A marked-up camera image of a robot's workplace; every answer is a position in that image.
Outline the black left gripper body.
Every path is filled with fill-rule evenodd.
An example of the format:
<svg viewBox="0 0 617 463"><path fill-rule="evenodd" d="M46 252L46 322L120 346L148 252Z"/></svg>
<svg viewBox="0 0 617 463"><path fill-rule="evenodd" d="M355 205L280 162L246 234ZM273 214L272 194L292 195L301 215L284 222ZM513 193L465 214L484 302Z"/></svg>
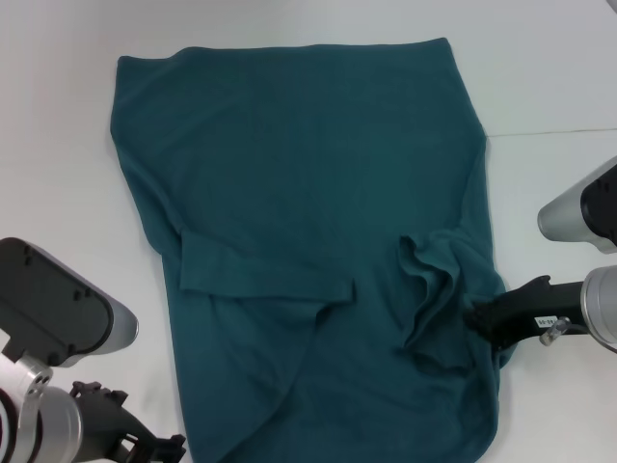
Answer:
<svg viewBox="0 0 617 463"><path fill-rule="evenodd" d="M123 408L128 394L98 382L73 382L70 396L82 420L82 440L75 462L151 462L157 438Z"/></svg>

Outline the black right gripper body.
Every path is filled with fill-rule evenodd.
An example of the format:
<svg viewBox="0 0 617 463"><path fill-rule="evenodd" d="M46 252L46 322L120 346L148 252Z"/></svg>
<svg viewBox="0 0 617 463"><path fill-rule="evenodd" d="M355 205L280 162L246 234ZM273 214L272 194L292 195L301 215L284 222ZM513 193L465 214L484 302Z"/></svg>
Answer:
<svg viewBox="0 0 617 463"><path fill-rule="evenodd" d="M571 323L565 335L585 334L581 293L582 282L552 285L550 276L537 277L481 305L481 336L494 352L502 352L522 340L541 337L562 318Z"/></svg>

